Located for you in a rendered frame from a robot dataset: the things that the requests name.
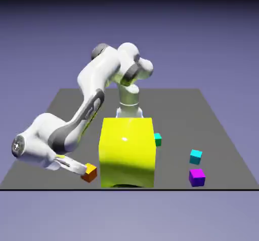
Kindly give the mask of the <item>small purple cube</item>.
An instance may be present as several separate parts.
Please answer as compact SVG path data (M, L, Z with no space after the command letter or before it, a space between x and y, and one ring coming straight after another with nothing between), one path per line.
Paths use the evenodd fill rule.
M189 172L189 181L192 187L201 187L205 184L206 175L202 169L191 169Z

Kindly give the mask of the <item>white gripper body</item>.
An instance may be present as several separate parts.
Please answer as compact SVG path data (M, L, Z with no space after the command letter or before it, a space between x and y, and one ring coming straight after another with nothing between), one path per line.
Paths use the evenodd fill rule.
M54 161L57 162L62 168L78 175L83 175L87 170L86 165L65 155L56 155Z

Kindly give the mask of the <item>small orange cube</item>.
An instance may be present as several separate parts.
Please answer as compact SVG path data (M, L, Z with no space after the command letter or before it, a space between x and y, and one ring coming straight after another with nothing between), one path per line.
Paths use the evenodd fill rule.
M81 175L81 179L90 183L97 177L97 167L90 163L85 164L85 166L86 171Z

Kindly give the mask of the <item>small cyan cube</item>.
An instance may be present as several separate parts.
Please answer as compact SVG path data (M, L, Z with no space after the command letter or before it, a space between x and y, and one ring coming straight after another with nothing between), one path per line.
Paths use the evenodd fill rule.
M192 149L190 152L189 162L194 165L199 165L202 158L202 151Z

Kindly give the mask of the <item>large yellow box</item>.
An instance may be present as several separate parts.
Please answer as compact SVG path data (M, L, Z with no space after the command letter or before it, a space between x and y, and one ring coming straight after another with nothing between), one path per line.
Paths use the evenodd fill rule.
M102 188L154 187L156 143L152 118L104 118L99 163Z

